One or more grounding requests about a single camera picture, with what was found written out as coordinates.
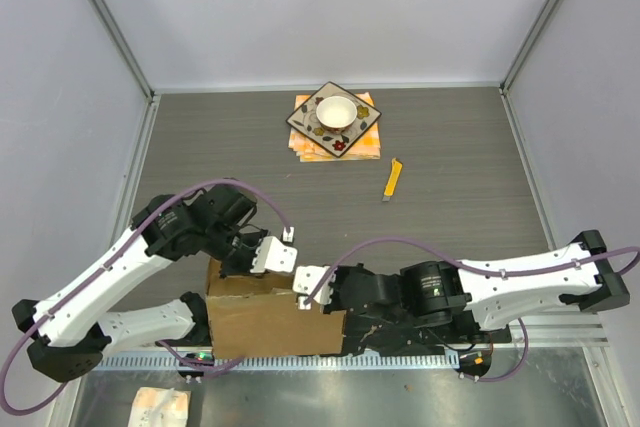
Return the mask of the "brown cardboard express box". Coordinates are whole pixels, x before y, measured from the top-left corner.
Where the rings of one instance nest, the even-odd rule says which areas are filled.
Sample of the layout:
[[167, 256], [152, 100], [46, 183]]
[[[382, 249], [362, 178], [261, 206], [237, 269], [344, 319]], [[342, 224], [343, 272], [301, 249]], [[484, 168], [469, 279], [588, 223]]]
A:
[[220, 276], [208, 265], [206, 306], [212, 351], [219, 359], [339, 354], [345, 314], [324, 314], [317, 305], [300, 310], [293, 280], [275, 273], [262, 278]]

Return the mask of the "yellow utility knife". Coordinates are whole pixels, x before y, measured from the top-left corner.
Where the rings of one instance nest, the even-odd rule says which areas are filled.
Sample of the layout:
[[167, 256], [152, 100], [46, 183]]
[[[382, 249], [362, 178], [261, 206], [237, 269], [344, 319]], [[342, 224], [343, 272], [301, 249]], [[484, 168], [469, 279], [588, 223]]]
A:
[[390, 174], [383, 191], [383, 202], [390, 201], [392, 196], [394, 195], [402, 170], [403, 163], [398, 158], [393, 158], [391, 160]]

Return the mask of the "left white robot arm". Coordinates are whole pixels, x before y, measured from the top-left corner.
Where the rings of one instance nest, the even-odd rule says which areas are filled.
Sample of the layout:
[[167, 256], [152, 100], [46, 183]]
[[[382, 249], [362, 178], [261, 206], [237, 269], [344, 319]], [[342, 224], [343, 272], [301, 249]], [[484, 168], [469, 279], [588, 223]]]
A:
[[58, 293], [23, 299], [12, 314], [31, 342], [32, 367], [60, 382], [79, 378], [104, 358], [142, 344], [200, 346], [213, 322], [204, 299], [187, 292], [164, 305], [115, 312], [113, 306], [149, 277], [199, 252], [216, 260], [239, 253], [241, 230], [257, 211], [239, 183], [154, 197], [102, 257]]

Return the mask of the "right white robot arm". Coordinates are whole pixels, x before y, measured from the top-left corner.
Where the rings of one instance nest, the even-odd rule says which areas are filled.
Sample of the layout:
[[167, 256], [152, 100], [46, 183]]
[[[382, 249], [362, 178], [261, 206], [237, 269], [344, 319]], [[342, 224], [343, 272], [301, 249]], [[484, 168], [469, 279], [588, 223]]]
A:
[[608, 250], [597, 230], [579, 233], [568, 245], [542, 254], [502, 260], [456, 260], [435, 255], [396, 274], [375, 274], [362, 265], [336, 261], [310, 289], [324, 313], [344, 311], [382, 329], [435, 334], [478, 343], [512, 321], [550, 308], [576, 306], [582, 312], [624, 307], [630, 292], [625, 271], [609, 260], [639, 250]]

